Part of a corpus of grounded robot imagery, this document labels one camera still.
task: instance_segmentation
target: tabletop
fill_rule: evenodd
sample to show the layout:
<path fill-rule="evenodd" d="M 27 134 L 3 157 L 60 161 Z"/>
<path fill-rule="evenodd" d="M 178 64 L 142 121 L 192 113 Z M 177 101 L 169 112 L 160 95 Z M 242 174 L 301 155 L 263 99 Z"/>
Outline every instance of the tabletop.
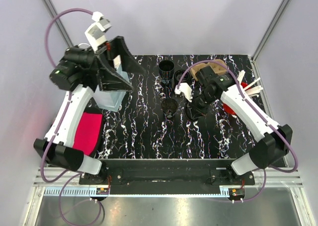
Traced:
<path fill-rule="evenodd" d="M 148 55 L 135 56 L 146 68 L 146 75 L 129 74 L 132 92 L 127 92 L 118 112 L 102 110 L 105 117 L 103 145 L 98 158 L 238 158 L 255 146 L 245 124 L 224 111 L 216 100 L 210 111 L 197 122 L 184 114 L 185 98 L 174 95 L 171 87 L 162 85 L 158 64 L 174 62 L 174 71 L 185 70 L 202 60 L 221 59 L 236 75 L 245 70 L 243 82 L 255 80 L 247 55 Z M 178 102 L 172 119 L 167 119 L 161 102 L 171 97 Z M 260 97 L 253 101 L 264 110 Z M 275 165 L 284 166 L 283 160 Z"/>

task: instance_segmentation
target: black cup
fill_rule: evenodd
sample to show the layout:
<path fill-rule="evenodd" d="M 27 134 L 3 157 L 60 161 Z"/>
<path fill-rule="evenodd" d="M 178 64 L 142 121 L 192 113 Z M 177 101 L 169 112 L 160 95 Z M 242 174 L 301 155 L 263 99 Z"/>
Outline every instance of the black cup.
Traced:
<path fill-rule="evenodd" d="M 178 103 L 173 98 L 166 98 L 161 103 L 162 111 L 167 118 L 172 118 L 177 111 Z"/>
<path fill-rule="evenodd" d="M 173 89 L 175 89 L 175 87 L 178 85 L 179 80 L 181 79 L 181 76 L 183 75 L 183 73 L 185 72 L 185 70 L 178 70 L 174 73 L 173 79 L 174 79 L 174 86 Z M 188 83 L 188 85 L 191 85 L 190 83 L 190 74 L 189 72 L 185 74 L 182 83 Z"/>
<path fill-rule="evenodd" d="M 174 72 L 174 64 L 172 61 L 164 60 L 159 63 L 159 75 L 163 84 L 171 84 Z"/>

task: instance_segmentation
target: gray floor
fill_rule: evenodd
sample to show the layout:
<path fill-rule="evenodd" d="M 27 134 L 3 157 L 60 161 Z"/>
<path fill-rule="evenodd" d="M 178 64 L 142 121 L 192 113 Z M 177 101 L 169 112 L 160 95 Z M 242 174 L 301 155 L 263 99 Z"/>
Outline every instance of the gray floor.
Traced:
<path fill-rule="evenodd" d="M 247 197 L 256 193 L 247 189 Z M 64 197 L 67 211 L 83 197 Z M 194 198 L 107 198 L 102 201 L 105 218 L 101 226 L 300 226 L 288 189 L 268 188 L 254 201 L 234 204 Z M 66 215 L 74 224 L 85 225 L 98 213 L 98 206 L 85 202 Z M 44 197 L 37 226 L 67 225 L 58 216 L 58 197 Z"/>

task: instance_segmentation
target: red container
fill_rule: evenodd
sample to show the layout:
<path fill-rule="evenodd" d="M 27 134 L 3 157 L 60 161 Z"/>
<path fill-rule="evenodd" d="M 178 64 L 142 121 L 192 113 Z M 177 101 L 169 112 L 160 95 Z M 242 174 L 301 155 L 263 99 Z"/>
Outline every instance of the red container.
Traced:
<path fill-rule="evenodd" d="M 243 88 L 245 88 L 246 86 L 248 86 L 248 84 L 247 84 L 247 83 L 244 83 L 244 82 L 242 82 L 242 83 L 240 83 L 240 84 L 241 84 L 241 86 L 242 86 Z M 235 115 L 235 112 L 234 112 L 229 106 L 227 106 L 225 103 L 223 103 L 223 109 L 224 109 L 224 111 L 226 111 L 227 113 L 232 114 L 232 115 Z"/>

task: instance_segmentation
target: white backdrop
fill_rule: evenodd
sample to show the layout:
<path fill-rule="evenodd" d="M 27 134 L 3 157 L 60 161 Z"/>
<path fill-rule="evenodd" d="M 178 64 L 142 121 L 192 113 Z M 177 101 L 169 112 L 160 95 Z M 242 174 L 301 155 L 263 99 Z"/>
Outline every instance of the white backdrop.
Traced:
<path fill-rule="evenodd" d="M 252 55 L 281 0 L 52 0 L 57 11 L 102 12 L 134 55 Z M 86 42 L 87 14 L 62 17 L 75 43 Z"/>
<path fill-rule="evenodd" d="M 33 149 L 43 138 L 64 93 L 49 80 L 52 71 L 44 52 L 44 31 L 50 21 L 41 0 L 0 0 L 0 225 L 17 226 L 40 165 Z M 55 60 L 66 48 L 51 33 Z"/>
<path fill-rule="evenodd" d="M 274 118 L 293 129 L 292 147 L 318 222 L 318 2 L 292 0 L 256 60 Z"/>

